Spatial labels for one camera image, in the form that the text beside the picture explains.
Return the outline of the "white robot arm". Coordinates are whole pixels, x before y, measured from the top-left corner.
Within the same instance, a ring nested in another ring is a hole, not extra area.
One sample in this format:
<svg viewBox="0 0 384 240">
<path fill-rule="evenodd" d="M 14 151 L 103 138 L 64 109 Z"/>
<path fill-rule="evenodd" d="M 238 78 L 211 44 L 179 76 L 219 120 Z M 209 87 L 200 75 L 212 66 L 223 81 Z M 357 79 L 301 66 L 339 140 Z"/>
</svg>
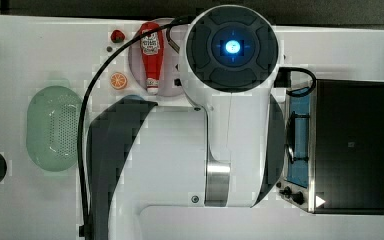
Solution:
<svg viewBox="0 0 384 240">
<path fill-rule="evenodd" d="M 187 105 L 124 97 L 89 126 L 86 240 L 141 240 L 149 206 L 255 206 L 283 167 L 279 58 L 256 11 L 222 5 L 197 16 L 179 51 Z"/>
</svg>

